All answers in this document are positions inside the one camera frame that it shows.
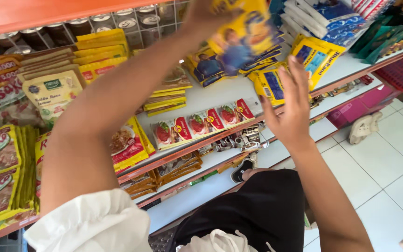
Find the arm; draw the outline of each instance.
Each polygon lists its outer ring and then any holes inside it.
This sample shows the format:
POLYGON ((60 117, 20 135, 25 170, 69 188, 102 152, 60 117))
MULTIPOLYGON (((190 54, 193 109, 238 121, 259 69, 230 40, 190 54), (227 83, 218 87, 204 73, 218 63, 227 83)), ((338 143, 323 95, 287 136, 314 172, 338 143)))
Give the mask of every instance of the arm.
POLYGON ((182 28, 98 78, 60 116, 42 170, 41 214, 83 194, 119 187, 111 136, 134 115, 172 66, 236 16, 215 16, 210 0, 191 4, 182 28))
POLYGON ((284 83, 283 116, 261 97, 268 127, 292 155, 309 205, 320 231, 321 249, 372 252, 368 234, 314 140, 309 136, 308 82, 305 70, 289 57, 291 75, 279 69, 284 83))

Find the white sleeve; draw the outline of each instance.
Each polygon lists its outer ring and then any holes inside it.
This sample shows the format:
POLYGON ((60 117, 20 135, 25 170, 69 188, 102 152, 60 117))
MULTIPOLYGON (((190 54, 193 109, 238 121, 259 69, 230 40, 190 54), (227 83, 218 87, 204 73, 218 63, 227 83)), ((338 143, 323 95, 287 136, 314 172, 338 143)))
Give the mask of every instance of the white sleeve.
POLYGON ((151 252, 150 219, 121 189, 76 197, 43 216, 24 238, 37 252, 151 252))

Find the orange shelf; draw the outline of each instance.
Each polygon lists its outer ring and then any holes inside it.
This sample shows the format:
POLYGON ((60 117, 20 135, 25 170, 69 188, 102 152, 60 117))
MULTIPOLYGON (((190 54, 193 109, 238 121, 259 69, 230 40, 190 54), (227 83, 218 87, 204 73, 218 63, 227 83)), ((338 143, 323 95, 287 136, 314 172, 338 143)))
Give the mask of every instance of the orange shelf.
POLYGON ((44 26, 121 9, 165 2, 164 0, 0 0, 0 33, 44 26))

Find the shoe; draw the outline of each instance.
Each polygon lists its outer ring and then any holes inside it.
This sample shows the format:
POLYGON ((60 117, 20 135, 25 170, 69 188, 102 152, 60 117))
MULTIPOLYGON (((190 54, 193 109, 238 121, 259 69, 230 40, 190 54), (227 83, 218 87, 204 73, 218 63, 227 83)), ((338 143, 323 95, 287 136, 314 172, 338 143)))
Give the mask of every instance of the shoe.
POLYGON ((242 163, 237 167, 237 170, 231 173, 231 180, 235 183, 243 182, 242 175, 243 173, 248 170, 253 169, 253 161, 250 160, 249 157, 243 159, 242 163))
POLYGON ((375 112, 375 113, 373 113, 371 116, 372 116, 372 122, 371 122, 371 124, 369 125, 369 130, 370 130, 371 132, 379 131, 379 124, 378 124, 378 121, 379 121, 380 118, 382 118, 382 116, 383 116, 382 112, 380 112, 380 111, 375 112))
POLYGON ((358 144, 366 136, 371 134, 370 125, 372 123, 372 116, 364 116, 357 119, 354 124, 352 124, 351 133, 349 134, 349 143, 358 144))

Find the barcode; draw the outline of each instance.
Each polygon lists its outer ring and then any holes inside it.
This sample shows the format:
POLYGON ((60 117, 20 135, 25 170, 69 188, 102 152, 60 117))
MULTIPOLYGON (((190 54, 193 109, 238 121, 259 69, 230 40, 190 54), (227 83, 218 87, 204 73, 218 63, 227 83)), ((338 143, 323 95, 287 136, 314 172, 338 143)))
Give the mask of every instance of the barcode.
POLYGON ((265 94, 267 95, 267 97, 271 97, 271 96, 272 96, 269 88, 265 87, 265 88, 264 88, 264 91, 265 91, 265 94))

